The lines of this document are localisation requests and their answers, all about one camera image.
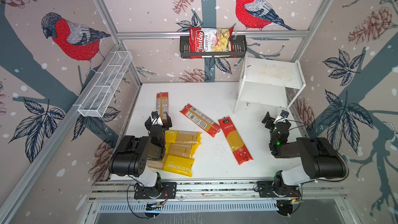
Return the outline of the red spaghetti bag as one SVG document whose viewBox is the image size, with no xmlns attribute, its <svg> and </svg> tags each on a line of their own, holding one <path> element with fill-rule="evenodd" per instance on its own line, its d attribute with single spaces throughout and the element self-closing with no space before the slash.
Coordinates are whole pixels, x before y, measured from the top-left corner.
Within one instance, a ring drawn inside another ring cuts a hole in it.
<svg viewBox="0 0 398 224">
<path fill-rule="evenodd" d="M 168 92 L 157 93 L 156 110 L 158 111 L 162 122 L 166 123 L 167 115 L 168 115 L 168 111 L 169 111 L 169 93 Z"/>
<path fill-rule="evenodd" d="M 230 117 L 219 119 L 219 124 L 237 163 L 242 164 L 252 161 L 253 158 L 232 122 L 232 119 Z"/>
<path fill-rule="evenodd" d="M 187 104 L 180 112 L 212 137 L 221 131 L 219 124 L 190 104 Z"/>
</svg>

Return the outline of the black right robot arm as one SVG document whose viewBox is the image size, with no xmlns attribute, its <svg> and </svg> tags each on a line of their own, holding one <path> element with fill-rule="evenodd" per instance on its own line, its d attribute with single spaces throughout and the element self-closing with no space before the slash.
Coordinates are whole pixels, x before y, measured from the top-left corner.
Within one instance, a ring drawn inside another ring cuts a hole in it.
<svg viewBox="0 0 398 224">
<path fill-rule="evenodd" d="M 288 142 L 291 123 L 289 113 L 281 111 L 273 118 L 266 113 L 262 120 L 269 129 L 269 149 L 277 159 L 300 158 L 301 164 L 274 176 L 273 189 L 277 194 L 287 194 L 295 187 L 315 180 L 339 182 L 349 175 L 346 161 L 325 138 L 298 137 Z"/>
</svg>

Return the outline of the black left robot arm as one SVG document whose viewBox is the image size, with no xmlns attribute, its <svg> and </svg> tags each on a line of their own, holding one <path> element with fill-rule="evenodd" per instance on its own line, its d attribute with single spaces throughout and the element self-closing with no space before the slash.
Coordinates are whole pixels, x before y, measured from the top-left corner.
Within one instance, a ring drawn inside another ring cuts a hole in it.
<svg viewBox="0 0 398 224">
<path fill-rule="evenodd" d="M 161 177 L 147 165 L 147 161 L 161 161 L 165 156 L 165 131 L 172 126 L 171 118 L 166 114 L 166 121 L 152 112 L 146 120 L 146 136 L 137 138 L 126 135 L 113 152 L 108 164 L 110 174 L 127 176 L 140 186 L 148 189 L 161 189 Z"/>
</svg>

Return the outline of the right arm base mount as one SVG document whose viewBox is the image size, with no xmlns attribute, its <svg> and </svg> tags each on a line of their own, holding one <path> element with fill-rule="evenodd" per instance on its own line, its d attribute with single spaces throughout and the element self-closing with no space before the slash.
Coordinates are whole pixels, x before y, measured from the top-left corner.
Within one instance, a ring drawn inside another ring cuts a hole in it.
<svg viewBox="0 0 398 224">
<path fill-rule="evenodd" d="M 299 186 L 287 186 L 284 183 L 275 183 L 270 180 L 256 182 L 255 192 L 260 198 L 301 198 Z"/>
</svg>

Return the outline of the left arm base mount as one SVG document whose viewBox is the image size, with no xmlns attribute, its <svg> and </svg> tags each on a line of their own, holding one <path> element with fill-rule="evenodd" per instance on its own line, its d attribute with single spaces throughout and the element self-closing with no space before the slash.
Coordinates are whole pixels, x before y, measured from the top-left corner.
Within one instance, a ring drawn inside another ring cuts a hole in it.
<svg viewBox="0 0 398 224">
<path fill-rule="evenodd" d="M 135 200 L 166 200 L 175 199 L 177 183 L 164 182 L 156 184 L 154 187 L 144 187 L 139 183 L 135 184 Z"/>
</svg>

